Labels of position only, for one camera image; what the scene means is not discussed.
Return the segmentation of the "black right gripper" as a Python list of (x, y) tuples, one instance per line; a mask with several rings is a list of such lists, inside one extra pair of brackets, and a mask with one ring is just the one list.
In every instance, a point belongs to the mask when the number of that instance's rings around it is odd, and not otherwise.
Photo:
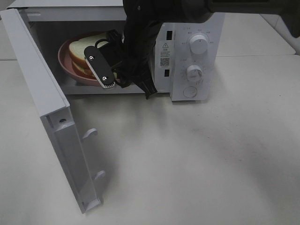
[(135, 84), (144, 93), (146, 99), (157, 94), (149, 60), (153, 53), (156, 38), (161, 29), (160, 21), (150, 21), (135, 26), (125, 23), (122, 33), (117, 30), (106, 32), (108, 43), (98, 47), (112, 72), (119, 79), (121, 88)]

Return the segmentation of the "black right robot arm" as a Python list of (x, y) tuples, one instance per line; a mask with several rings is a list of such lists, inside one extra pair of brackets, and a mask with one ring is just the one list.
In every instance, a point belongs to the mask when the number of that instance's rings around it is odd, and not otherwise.
[(298, 0), (125, 0), (123, 7), (127, 18), (116, 47), (121, 63), (112, 71), (119, 86), (134, 83), (148, 94), (156, 92), (148, 60), (163, 23), (202, 23), (213, 13), (273, 14), (300, 36)]

